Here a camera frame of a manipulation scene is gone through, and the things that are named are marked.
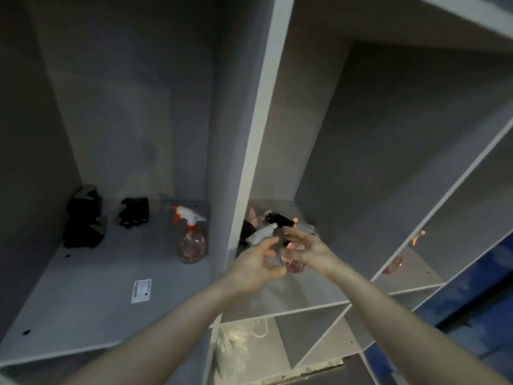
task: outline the spray bottle nozzle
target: spray bottle nozzle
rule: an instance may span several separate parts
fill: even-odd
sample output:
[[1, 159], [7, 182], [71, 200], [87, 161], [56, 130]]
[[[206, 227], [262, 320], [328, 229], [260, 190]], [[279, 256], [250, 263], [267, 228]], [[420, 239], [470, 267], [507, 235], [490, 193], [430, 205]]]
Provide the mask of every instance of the spray bottle nozzle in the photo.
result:
[[174, 205], [173, 209], [174, 209], [175, 215], [174, 215], [172, 222], [176, 223], [180, 219], [186, 219], [188, 230], [196, 230], [197, 229], [196, 222], [198, 222], [198, 221], [203, 222], [206, 220], [206, 218], [197, 214], [192, 209], [183, 207], [181, 205]]

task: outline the person's right hand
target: person's right hand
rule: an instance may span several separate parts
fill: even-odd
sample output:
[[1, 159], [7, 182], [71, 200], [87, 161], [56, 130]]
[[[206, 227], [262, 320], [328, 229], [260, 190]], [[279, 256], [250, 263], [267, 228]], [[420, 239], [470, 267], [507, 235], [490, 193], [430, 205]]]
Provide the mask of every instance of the person's right hand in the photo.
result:
[[333, 272], [343, 262], [317, 236], [305, 233], [294, 227], [283, 227], [288, 240], [303, 243], [305, 250], [282, 249], [282, 255], [290, 260], [304, 263], [316, 272], [333, 281]]

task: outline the red spray trigger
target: red spray trigger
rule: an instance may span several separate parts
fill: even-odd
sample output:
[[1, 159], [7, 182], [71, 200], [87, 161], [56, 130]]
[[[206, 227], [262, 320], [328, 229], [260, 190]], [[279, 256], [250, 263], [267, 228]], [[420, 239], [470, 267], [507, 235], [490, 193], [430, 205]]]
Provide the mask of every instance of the red spray trigger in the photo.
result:
[[180, 214], [177, 212], [177, 209], [178, 209], [178, 205], [174, 205], [173, 206], [173, 209], [174, 209], [174, 218], [173, 220], [171, 221], [171, 223], [176, 223], [178, 220], [180, 220], [182, 217], [180, 216]]

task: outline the paper tag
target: paper tag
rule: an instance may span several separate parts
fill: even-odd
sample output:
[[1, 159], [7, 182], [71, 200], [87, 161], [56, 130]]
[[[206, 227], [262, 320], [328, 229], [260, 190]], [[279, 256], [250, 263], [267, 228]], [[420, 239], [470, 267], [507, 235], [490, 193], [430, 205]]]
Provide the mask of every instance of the paper tag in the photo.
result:
[[148, 301], [151, 292], [151, 279], [140, 280], [133, 283], [132, 304]]

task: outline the white spray head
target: white spray head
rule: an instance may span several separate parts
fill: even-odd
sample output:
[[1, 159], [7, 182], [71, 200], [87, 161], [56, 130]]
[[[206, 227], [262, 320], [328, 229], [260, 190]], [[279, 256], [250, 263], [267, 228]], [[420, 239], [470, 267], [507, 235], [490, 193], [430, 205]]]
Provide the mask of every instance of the white spray head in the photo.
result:
[[278, 223], [269, 224], [262, 229], [259, 229], [250, 237], [246, 238], [246, 242], [251, 243], [251, 245], [258, 244], [260, 240], [265, 238], [270, 238], [273, 236], [273, 231], [278, 228]]
[[204, 222], [205, 220], [207, 220], [203, 216], [194, 212], [192, 209], [183, 207], [181, 205], [174, 205], [173, 209], [176, 213], [173, 218], [173, 223], [177, 222], [180, 219], [186, 219], [187, 220], [187, 229], [197, 228], [196, 222]]

